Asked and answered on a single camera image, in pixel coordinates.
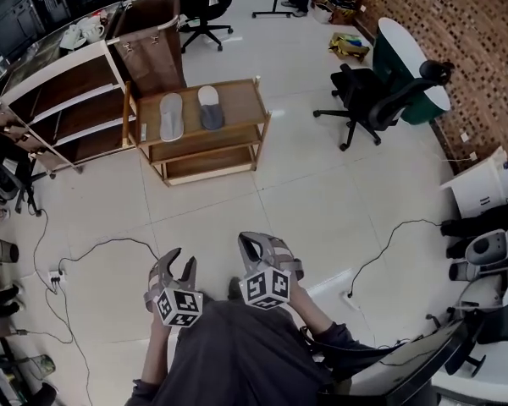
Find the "white cup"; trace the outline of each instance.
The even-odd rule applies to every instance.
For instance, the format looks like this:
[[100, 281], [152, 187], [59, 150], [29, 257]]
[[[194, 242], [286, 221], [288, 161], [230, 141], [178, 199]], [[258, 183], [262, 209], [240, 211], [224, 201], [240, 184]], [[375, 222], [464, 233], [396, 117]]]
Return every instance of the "white cup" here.
[[83, 37], [86, 38], [89, 44], [93, 44], [94, 42], [98, 42], [105, 31], [105, 27], [103, 25], [88, 25], [82, 29]]
[[81, 30], [77, 25], [71, 25], [63, 34], [60, 47], [67, 50], [75, 49], [75, 43], [81, 38]]

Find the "chair leg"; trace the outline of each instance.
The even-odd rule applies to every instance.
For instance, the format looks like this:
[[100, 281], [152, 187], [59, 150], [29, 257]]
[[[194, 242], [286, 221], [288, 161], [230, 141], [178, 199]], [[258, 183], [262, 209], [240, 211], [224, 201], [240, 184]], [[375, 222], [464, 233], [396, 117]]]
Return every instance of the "chair leg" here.
[[196, 39], [202, 31], [196, 30], [192, 36], [188, 38], [188, 40], [185, 42], [185, 44], [180, 48], [181, 52], [184, 54], [186, 52], [186, 47], [188, 47], [194, 39]]
[[208, 25], [208, 30], [231, 29], [231, 25]]
[[317, 118], [321, 114], [327, 114], [328, 116], [339, 116], [341, 118], [348, 118], [350, 116], [350, 112], [340, 111], [340, 110], [314, 110], [312, 112], [312, 116]]
[[213, 41], [215, 41], [218, 44], [218, 50], [222, 51], [222, 42], [210, 31], [203, 32], [205, 36], [209, 36]]
[[372, 128], [369, 128], [368, 126], [362, 125], [362, 127], [374, 138], [374, 144], [380, 145], [382, 143], [382, 139], [378, 137], [378, 134], [374, 132]]
[[34, 189], [32, 188], [32, 186], [26, 187], [26, 195], [28, 198], [26, 203], [28, 204], [28, 206], [32, 206], [32, 209], [34, 210], [36, 216], [40, 217], [41, 211], [36, 206], [36, 201], [34, 200]]
[[350, 129], [348, 130], [348, 139], [345, 143], [339, 146], [339, 148], [344, 152], [348, 149], [352, 143], [352, 139], [354, 138], [354, 131], [356, 130], [356, 121], [351, 120]]

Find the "power strip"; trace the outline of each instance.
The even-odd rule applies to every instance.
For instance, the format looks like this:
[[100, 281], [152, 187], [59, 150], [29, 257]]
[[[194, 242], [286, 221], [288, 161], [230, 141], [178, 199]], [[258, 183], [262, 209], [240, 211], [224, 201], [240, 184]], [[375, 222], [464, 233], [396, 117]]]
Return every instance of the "power strip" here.
[[49, 271], [50, 283], [66, 283], [66, 271]]

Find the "floor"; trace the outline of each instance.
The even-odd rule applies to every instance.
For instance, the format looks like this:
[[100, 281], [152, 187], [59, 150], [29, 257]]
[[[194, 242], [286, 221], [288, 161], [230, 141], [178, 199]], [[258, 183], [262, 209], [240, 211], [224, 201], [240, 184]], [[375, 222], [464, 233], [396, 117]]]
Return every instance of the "floor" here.
[[[47, 276], [61, 257], [79, 258], [109, 237], [131, 237], [159, 255], [180, 246], [183, 263], [195, 255], [198, 288], [222, 299], [229, 278], [244, 275], [238, 233], [271, 233], [303, 260], [302, 283], [331, 317], [347, 323], [366, 344], [393, 345], [430, 329], [425, 314], [444, 312], [461, 291], [447, 279], [446, 241], [434, 226], [418, 223], [396, 232], [384, 256], [356, 281], [354, 301], [361, 311], [340, 294], [397, 224], [419, 218], [440, 222], [455, 214], [451, 195], [439, 190], [450, 167], [438, 159], [443, 153], [426, 124], [399, 123], [382, 134], [378, 147], [359, 130], [351, 148], [341, 152], [345, 120], [314, 119], [312, 110], [340, 108], [329, 79], [340, 60], [327, 45], [334, 30], [355, 29], [321, 25], [310, 14], [251, 18], [252, 10], [271, 4], [233, 0], [219, 21], [235, 30], [224, 51], [196, 40], [183, 56], [188, 85], [261, 75], [273, 120], [258, 170], [168, 189], [128, 151], [87, 164], [81, 175], [69, 170], [44, 179], [36, 195], [49, 223], [36, 254], [38, 270]], [[353, 59], [347, 63], [358, 65]], [[26, 210], [0, 224], [0, 236], [20, 248], [18, 265], [3, 269], [3, 275], [20, 278], [25, 288], [26, 310], [14, 316], [14, 324], [67, 339], [63, 323], [46, 306], [33, 266], [44, 224]], [[64, 265], [69, 318], [90, 366], [94, 405], [124, 404], [132, 379], [141, 375], [151, 321], [142, 294], [152, 263], [146, 248], [125, 242]], [[63, 295], [50, 295], [49, 302], [64, 315]], [[12, 342], [19, 354], [52, 357], [57, 371], [49, 381], [62, 403], [89, 404], [86, 368], [75, 346], [44, 335]]]

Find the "round table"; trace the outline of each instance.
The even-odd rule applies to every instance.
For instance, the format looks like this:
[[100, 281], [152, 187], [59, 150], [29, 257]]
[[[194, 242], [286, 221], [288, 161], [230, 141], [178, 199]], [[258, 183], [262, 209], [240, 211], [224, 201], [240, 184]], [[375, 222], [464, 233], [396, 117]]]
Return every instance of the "round table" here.
[[[381, 18], [374, 44], [373, 70], [392, 91], [398, 91], [420, 77], [427, 58], [410, 32], [398, 22]], [[402, 114], [408, 123], [420, 124], [451, 109], [450, 98], [441, 85], [422, 93]]]

